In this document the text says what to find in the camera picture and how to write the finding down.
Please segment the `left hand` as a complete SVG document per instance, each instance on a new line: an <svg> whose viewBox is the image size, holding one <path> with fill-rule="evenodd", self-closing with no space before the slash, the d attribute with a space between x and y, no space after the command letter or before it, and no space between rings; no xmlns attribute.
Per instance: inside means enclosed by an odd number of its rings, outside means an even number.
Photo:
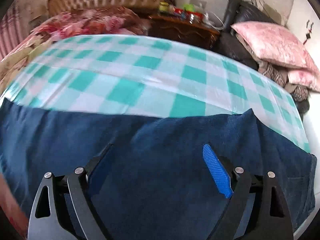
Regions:
<svg viewBox="0 0 320 240"><path fill-rule="evenodd" d="M9 186L1 174L1 208L10 225L22 239L27 239L29 220L12 195Z"/></svg>

